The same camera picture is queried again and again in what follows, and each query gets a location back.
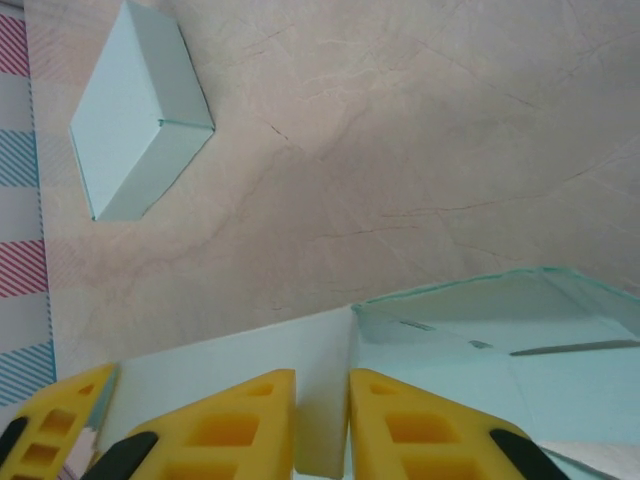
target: light blue box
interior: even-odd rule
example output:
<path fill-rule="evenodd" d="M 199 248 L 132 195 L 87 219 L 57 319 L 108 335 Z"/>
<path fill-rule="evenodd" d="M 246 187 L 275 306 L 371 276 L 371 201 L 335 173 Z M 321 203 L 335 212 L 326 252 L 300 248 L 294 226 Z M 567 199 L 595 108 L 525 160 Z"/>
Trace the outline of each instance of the light blue box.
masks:
<path fill-rule="evenodd" d="M 70 126 L 92 218 L 140 219 L 213 131 L 176 21 L 124 2 Z"/>

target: marble surface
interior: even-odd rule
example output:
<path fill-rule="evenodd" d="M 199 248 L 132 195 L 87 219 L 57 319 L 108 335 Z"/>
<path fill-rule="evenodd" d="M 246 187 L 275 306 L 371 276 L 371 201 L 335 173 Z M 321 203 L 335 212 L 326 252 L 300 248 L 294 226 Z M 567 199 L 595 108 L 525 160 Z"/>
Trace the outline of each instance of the marble surface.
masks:
<path fill-rule="evenodd" d="M 67 128 L 119 2 L 25 1 L 61 375 L 520 266 L 640 293 L 637 0 L 145 3 L 218 130 L 100 224 Z"/>

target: red striped fabric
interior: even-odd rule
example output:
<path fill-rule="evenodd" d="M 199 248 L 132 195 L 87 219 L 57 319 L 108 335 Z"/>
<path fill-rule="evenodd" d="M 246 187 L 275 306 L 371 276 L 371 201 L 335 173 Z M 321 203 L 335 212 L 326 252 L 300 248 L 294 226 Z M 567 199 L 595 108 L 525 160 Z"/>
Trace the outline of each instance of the red striped fabric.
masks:
<path fill-rule="evenodd" d="M 46 291 L 44 240 L 0 243 L 0 298 Z"/>
<path fill-rule="evenodd" d="M 31 78 L 50 83 L 67 84 L 70 80 L 69 60 L 66 57 L 64 33 L 37 21 L 29 24 L 29 65 Z"/>
<path fill-rule="evenodd" d="M 27 33 L 24 21 L 1 14 L 0 72 L 29 76 Z"/>

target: blue striped fabric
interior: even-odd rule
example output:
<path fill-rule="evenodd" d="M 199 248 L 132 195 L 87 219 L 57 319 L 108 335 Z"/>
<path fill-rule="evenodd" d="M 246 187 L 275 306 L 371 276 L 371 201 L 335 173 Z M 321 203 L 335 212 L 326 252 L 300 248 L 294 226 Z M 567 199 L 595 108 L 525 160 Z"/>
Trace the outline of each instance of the blue striped fabric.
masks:
<path fill-rule="evenodd" d="M 54 381 L 51 343 L 0 353 L 0 407 L 26 400 Z"/>
<path fill-rule="evenodd" d="M 38 167 L 33 132 L 0 130 L 0 185 L 37 187 Z"/>

